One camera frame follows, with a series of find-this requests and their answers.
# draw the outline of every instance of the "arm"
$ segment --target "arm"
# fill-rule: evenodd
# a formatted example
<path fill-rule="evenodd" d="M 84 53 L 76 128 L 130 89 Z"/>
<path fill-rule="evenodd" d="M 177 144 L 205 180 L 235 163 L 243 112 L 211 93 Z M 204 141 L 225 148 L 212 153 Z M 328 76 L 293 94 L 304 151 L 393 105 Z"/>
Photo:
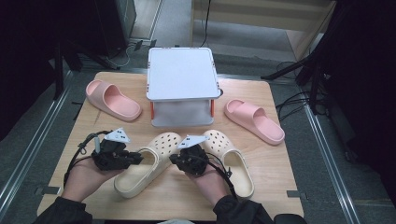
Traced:
<path fill-rule="evenodd" d="M 238 202 L 233 196 L 228 195 L 223 178 L 212 166 L 207 165 L 202 175 L 186 173 L 186 176 L 214 206 L 217 223 L 274 223 L 260 203 L 250 200 Z"/>
<path fill-rule="evenodd" d="M 79 161 L 70 172 L 62 196 L 34 223 L 92 223 L 92 215 L 85 212 L 86 204 L 82 201 L 122 171 L 101 171 L 92 158 Z"/>

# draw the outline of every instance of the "cream clog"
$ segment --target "cream clog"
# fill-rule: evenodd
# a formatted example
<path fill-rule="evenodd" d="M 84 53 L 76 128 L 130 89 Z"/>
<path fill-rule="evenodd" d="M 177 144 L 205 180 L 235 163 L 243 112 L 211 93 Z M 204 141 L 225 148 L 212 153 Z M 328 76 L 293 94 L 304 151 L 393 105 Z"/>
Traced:
<path fill-rule="evenodd" d="M 124 198 L 133 198 L 139 194 L 172 163 L 169 156 L 177 153 L 177 145 L 181 140 L 177 133 L 162 133 L 148 143 L 147 147 L 141 147 L 137 152 L 144 159 L 139 165 L 130 166 L 116 176 L 116 192 Z"/>
<path fill-rule="evenodd" d="M 242 152 L 220 131 L 209 130 L 203 135 L 209 137 L 201 143 L 203 149 L 217 156 L 227 171 L 231 170 L 230 180 L 233 183 L 236 195 L 242 199 L 250 198 L 254 192 L 254 184 L 248 173 L 248 166 Z"/>

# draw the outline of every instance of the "black device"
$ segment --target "black device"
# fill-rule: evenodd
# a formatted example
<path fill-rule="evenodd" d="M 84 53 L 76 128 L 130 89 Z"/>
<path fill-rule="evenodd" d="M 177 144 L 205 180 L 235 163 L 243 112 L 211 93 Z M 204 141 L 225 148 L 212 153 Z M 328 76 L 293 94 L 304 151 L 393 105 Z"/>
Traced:
<path fill-rule="evenodd" d="M 201 149 L 200 145 L 182 148 L 180 154 L 172 154 L 169 160 L 171 160 L 179 170 L 192 175 L 203 174 L 209 163 L 209 158 L 205 151 Z"/>
<path fill-rule="evenodd" d="M 201 148 L 200 145 L 197 144 L 192 147 L 182 148 L 179 154 L 172 154 L 169 157 L 169 160 L 175 164 L 179 170 L 192 175 L 201 175 L 204 173 L 207 165 L 212 166 L 219 173 L 219 175 L 223 177 L 225 182 L 228 184 L 231 194 L 235 199 L 237 199 L 235 189 L 233 188 L 233 183 L 230 180 L 232 172 L 230 170 L 226 171 L 223 164 L 221 164 L 223 169 L 221 170 L 217 165 L 214 165 L 212 162 L 210 162 L 206 152 Z"/>
<path fill-rule="evenodd" d="M 90 133 L 84 142 L 78 145 L 78 150 L 74 155 L 73 159 L 70 161 L 67 168 L 67 172 L 64 174 L 64 186 L 66 185 L 67 178 L 69 177 L 70 171 L 73 167 L 82 160 L 92 158 L 96 166 L 102 171 L 110 170 L 122 170 L 127 169 L 130 165 L 138 165 L 144 159 L 138 152 L 130 152 L 124 150 L 126 148 L 124 143 L 106 140 L 104 139 L 99 144 L 99 134 L 108 134 L 111 132 L 101 131 L 99 133 Z M 85 146 L 92 140 L 95 139 L 96 149 L 93 151 L 90 157 L 85 157 L 81 160 L 76 161 L 79 153 L 85 155 L 87 150 Z"/>
<path fill-rule="evenodd" d="M 142 160 L 138 152 L 124 150 L 124 143 L 102 140 L 100 151 L 91 154 L 96 166 L 103 171 L 127 169 L 130 165 L 138 165 Z"/>

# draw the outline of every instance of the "wooden board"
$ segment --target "wooden board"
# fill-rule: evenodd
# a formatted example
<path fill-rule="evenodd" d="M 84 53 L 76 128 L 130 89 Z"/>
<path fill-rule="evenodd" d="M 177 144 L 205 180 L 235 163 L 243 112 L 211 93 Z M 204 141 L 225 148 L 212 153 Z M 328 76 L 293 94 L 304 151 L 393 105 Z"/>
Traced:
<path fill-rule="evenodd" d="M 146 75 L 125 73 L 99 73 L 102 79 L 118 86 L 123 94 L 136 100 L 143 108 L 138 119 L 124 122 L 98 110 L 85 101 L 75 127 L 64 147 L 64 152 L 54 171 L 50 186 L 61 187 L 67 165 L 89 133 L 102 130 L 116 130 L 122 127 L 132 143 L 128 150 L 138 150 L 155 136 L 175 132 L 184 138 L 187 134 L 202 134 L 215 129 L 225 133 L 239 148 L 246 159 L 248 170 L 255 184 L 251 200 L 262 203 L 271 217 L 281 213 L 304 215 L 299 198 L 288 198 L 287 190 L 297 190 L 290 160 L 284 143 L 269 146 L 256 135 L 230 121 L 223 114 L 224 105 L 231 99 L 241 99 L 265 108 L 269 118 L 276 120 L 274 100 L 268 83 L 264 81 L 219 79 L 224 94 L 215 101 L 215 121 L 210 126 L 159 129 L 150 124 L 149 100 L 146 97 Z M 87 146 L 93 151 L 93 143 Z M 38 207 L 41 214 L 50 206 L 55 195 L 45 195 Z M 167 220 L 183 218 L 188 220 L 215 220 L 210 203 L 199 193 L 190 180 L 171 165 L 160 176 L 132 199 L 123 199 L 113 188 L 113 180 L 107 181 L 92 196 L 87 198 L 87 211 L 97 219 L 140 219 Z"/>

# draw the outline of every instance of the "slide sandal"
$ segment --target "slide sandal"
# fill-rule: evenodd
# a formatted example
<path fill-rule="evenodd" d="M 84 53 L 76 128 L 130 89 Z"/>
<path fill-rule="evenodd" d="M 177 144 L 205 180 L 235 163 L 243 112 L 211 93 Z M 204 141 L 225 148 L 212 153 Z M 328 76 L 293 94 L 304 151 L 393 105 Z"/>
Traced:
<path fill-rule="evenodd" d="M 114 189 L 124 198 L 132 198 L 142 192 L 172 162 L 169 156 L 176 154 L 181 142 L 177 133 L 162 133 L 139 152 L 144 158 L 139 165 L 131 165 L 114 179 Z"/>
<path fill-rule="evenodd" d="M 230 120 L 268 144 L 278 145 L 285 138 L 282 128 L 266 116 L 262 107 L 241 100 L 231 100 L 224 106 L 224 113 Z"/>
<path fill-rule="evenodd" d="M 248 199 L 253 195 L 254 184 L 248 173 L 248 166 L 242 152 L 237 149 L 231 140 L 222 132 L 206 131 L 203 135 L 209 137 L 202 144 L 206 152 L 211 152 L 223 163 L 225 169 L 233 173 L 230 177 L 236 195 L 241 199 Z"/>
<path fill-rule="evenodd" d="M 123 95 L 115 85 L 96 79 L 86 88 L 88 101 L 117 119 L 131 121 L 142 113 L 140 105 Z"/>

